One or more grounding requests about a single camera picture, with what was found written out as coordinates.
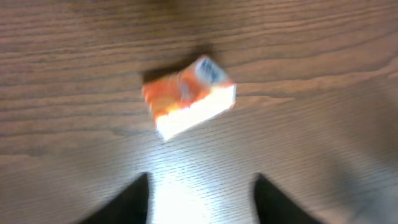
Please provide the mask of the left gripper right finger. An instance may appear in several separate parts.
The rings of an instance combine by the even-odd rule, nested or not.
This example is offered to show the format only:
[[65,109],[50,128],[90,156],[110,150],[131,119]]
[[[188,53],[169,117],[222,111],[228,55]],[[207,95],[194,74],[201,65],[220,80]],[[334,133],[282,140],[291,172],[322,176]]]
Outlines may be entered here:
[[260,224],[322,224],[261,173],[254,181],[254,204]]

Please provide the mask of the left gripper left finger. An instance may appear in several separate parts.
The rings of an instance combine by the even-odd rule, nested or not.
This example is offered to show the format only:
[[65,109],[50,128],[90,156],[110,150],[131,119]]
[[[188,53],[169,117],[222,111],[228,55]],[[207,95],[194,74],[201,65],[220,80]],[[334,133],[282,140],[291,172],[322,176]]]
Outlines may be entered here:
[[149,176],[142,173],[120,194],[79,224],[146,224]]

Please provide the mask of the small orange carton box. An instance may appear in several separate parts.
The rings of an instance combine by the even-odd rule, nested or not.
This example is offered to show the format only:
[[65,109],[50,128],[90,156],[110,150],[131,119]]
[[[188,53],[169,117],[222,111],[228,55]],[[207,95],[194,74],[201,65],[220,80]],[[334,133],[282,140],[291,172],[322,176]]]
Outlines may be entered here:
[[142,87],[156,130],[167,141],[230,109],[236,87],[228,74],[207,55],[188,67]]

